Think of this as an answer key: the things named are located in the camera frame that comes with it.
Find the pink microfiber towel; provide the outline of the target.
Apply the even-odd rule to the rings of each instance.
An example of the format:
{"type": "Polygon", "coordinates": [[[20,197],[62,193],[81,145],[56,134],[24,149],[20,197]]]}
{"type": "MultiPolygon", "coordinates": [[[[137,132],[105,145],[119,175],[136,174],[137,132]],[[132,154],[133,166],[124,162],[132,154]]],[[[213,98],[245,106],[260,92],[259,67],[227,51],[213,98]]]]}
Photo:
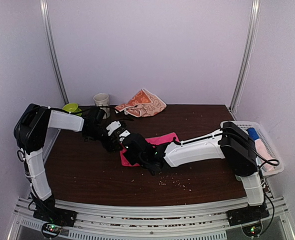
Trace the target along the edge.
{"type": "MultiPolygon", "coordinates": [[[[160,136],[156,136],[156,137],[150,137],[150,138],[146,138],[145,140],[152,144],[152,145],[161,145],[161,144],[165,144],[168,142],[172,142],[173,139],[176,139],[177,141],[179,141],[179,137],[175,132],[171,132],[165,135],[160,135],[160,136]]],[[[123,146],[122,150],[119,152],[120,154],[120,159],[121,159],[121,165],[124,167],[139,167],[140,165],[138,163],[135,164],[131,164],[126,157],[124,156],[124,153],[126,152],[126,148],[123,146]]]]}

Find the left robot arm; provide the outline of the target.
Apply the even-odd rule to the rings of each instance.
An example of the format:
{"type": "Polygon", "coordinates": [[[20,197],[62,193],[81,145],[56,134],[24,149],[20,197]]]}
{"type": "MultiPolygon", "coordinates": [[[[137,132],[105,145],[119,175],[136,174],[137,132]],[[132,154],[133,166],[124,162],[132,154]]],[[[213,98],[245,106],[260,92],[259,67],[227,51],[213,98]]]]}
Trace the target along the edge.
{"type": "Polygon", "coordinates": [[[24,164],[26,178],[30,183],[31,197],[35,203],[34,218],[57,225],[72,226],[77,213],[57,208],[49,187],[43,160],[43,147],[48,129],[80,132],[85,139],[98,140],[108,152],[121,150],[121,143],[130,133],[123,121],[113,121],[101,126],[106,114],[102,107],[93,106],[79,112],[40,106],[31,103],[14,128],[19,150],[17,156],[24,164]]]}

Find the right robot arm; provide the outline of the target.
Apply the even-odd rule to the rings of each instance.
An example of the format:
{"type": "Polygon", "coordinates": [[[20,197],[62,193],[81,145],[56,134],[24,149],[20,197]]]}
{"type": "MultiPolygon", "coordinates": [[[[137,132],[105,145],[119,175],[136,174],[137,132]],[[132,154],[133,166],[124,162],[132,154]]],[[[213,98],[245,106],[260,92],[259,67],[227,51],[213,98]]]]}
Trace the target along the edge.
{"type": "Polygon", "coordinates": [[[263,187],[262,166],[256,162],[255,142],[231,121],[205,136],[178,141],[172,137],[162,144],[152,144],[141,134],[134,134],[135,160],[152,175],[165,169],[179,169],[194,163],[209,163],[218,168],[225,163],[239,178],[247,197],[245,207],[228,210],[231,223],[245,223],[269,217],[263,187]]]}

